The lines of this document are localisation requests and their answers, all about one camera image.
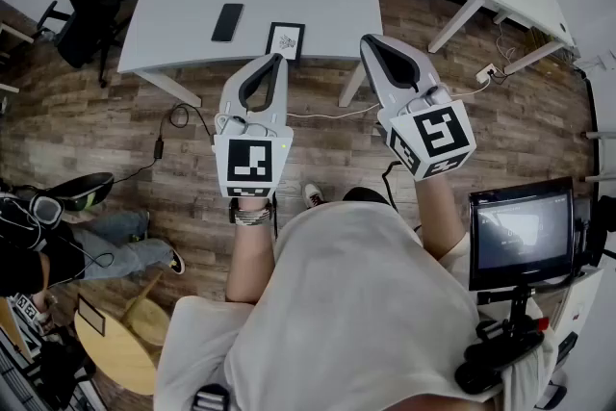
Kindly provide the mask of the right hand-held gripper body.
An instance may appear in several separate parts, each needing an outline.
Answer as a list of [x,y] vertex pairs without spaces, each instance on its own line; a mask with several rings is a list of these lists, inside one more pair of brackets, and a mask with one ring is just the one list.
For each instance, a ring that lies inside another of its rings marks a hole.
[[377,114],[387,147],[416,181],[461,167],[476,150],[464,104],[435,85]]

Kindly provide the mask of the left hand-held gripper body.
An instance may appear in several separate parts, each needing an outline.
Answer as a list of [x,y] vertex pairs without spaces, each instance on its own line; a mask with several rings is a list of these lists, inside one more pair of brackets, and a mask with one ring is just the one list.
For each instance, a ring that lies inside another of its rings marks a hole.
[[286,112],[251,112],[222,103],[215,119],[216,155],[221,195],[228,198],[271,198],[292,146],[294,131]]

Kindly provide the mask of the black picture frame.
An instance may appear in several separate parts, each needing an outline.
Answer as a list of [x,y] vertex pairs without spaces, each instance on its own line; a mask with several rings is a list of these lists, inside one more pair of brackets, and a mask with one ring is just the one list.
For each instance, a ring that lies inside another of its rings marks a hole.
[[304,31],[304,24],[272,22],[266,53],[279,54],[288,62],[297,64],[301,57]]

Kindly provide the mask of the person's left forearm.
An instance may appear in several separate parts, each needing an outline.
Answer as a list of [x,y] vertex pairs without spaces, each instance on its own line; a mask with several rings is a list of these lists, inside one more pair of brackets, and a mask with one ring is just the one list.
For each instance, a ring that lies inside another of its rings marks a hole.
[[[263,197],[240,197],[240,207],[249,211],[263,208]],[[269,284],[275,266],[270,221],[256,226],[235,224],[231,264],[225,296],[230,302],[256,304]]]

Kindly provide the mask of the person's right forearm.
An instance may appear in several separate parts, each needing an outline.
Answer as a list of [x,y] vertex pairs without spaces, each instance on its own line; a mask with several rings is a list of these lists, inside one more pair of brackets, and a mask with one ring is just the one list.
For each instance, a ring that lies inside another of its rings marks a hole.
[[436,260],[446,256],[465,236],[453,190],[445,175],[415,183],[424,249]]

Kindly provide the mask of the white table leg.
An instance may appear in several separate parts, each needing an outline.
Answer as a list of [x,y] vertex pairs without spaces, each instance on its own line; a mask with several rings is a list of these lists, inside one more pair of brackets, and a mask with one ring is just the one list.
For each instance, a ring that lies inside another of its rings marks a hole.
[[363,85],[366,79],[366,70],[362,62],[359,62],[352,74],[347,78],[343,89],[340,92],[338,106],[346,108],[353,100],[357,91]]
[[163,72],[158,70],[140,70],[136,71],[136,74],[181,102],[194,107],[201,107],[202,100],[199,96],[187,90]]

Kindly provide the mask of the black wristwatch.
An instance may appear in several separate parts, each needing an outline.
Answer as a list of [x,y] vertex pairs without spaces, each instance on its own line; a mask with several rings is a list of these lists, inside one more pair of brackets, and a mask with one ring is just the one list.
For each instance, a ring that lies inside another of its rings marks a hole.
[[268,221],[276,221],[276,207],[270,201],[261,209],[249,211],[240,207],[238,197],[229,203],[229,221],[240,226],[256,226]]

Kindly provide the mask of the black smartphone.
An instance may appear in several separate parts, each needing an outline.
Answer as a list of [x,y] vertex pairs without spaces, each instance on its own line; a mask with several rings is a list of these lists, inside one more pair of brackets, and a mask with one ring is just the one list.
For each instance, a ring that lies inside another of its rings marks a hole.
[[224,4],[219,13],[216,26],[211,36],[211,41],[231,42],[235,35],[243,10],[243,4]]

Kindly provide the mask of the black trousers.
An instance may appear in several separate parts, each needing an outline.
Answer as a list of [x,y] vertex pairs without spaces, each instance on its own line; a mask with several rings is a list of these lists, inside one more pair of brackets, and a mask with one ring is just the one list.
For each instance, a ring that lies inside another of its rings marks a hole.
[[389,201],[380,193],[365,187],[354,187],[350,189],[343,197],[343,201],[353,202],[372,202],[390,206]]

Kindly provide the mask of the black monitor screen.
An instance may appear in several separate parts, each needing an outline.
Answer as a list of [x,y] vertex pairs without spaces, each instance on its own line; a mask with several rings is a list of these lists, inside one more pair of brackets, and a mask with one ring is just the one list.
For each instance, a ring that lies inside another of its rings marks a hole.
[[570,274],[573,179],[556,178],[469,195],[470,278],[475,292]]

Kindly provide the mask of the black office chair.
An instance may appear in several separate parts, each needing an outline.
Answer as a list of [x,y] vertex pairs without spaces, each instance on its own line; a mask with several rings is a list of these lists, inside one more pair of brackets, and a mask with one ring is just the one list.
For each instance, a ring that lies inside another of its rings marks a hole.
[[73,13],[62,13],[55,9],[52,2],[45,10],[37,24],[37,30],[43,32],[44,22],[49,19],[64,23],[62,30],[53,37],[54,44],[64,60],[74,68],[80,68],[92,62],[95,54],[100,55],[98,73],[99,85],[104,88],[107,57],[111,47],[121,44],[116,36],[127,26],[128,20],[116,22],[121,0],[69,0]]

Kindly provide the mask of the white t-shirt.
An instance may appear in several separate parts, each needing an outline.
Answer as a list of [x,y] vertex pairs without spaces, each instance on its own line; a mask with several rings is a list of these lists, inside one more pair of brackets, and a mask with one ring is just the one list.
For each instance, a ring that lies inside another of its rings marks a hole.
[[211,383],[232,411],[532,411],[546,390],[552,333],[494,389],[456,384],[480,317],[468,237],[435,259],[391,207],[342,201],[291,220],[274,251],[257,303],[176,303],[155,411],[190,411]]

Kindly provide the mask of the round wooden stool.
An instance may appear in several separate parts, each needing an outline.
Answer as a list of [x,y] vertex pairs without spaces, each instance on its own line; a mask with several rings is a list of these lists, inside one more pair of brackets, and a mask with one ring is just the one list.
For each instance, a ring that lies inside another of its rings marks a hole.
[[94,306],[105,316],[105,336],[85,322],[77,309],[73,320],[78,340],[97,369],[117,385],[142,396],[154,394],[170,323],[167,312],[148,298],[162,275],[158,271],[139,295],[127,302],[120,318]]

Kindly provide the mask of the black monitor mount rig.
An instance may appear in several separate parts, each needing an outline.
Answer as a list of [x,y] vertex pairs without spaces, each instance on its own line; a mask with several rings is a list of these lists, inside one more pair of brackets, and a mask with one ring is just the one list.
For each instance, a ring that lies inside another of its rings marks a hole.
[[477,304],[511,301],[507,319],[482,321],[475,328],[478,343],[464,352],[464,363],[455,371],[458,386],[467,394],[478,395],[501,383],[501,373],[538,348],[549,327],[548,318],[533,319],[526,303],[535,294],[529,286],[499,292],[478,292]]

